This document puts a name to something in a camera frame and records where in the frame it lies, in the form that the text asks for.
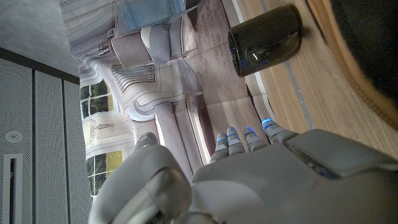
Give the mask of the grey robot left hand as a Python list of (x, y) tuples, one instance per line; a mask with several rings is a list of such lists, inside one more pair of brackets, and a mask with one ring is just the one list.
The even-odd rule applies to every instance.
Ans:
[(396, 223), (397, 160), (313, 129), (266, 118), (270, 143), (252, 128), (221, 133), (191, 179), (145, 133), (96, 196), (90, 223)]

